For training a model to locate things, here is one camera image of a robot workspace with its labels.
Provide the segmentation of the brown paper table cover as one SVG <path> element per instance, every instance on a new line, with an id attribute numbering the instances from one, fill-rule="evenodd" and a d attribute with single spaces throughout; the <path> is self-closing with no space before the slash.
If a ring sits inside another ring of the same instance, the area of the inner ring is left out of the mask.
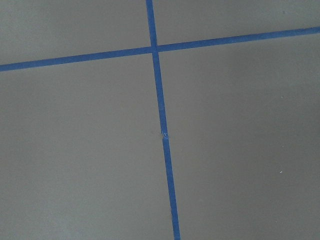
<path id="1" fill-rule="evenodd" d="M 3 240 L 317 240 L 317 0 L 3 0 Z"/>

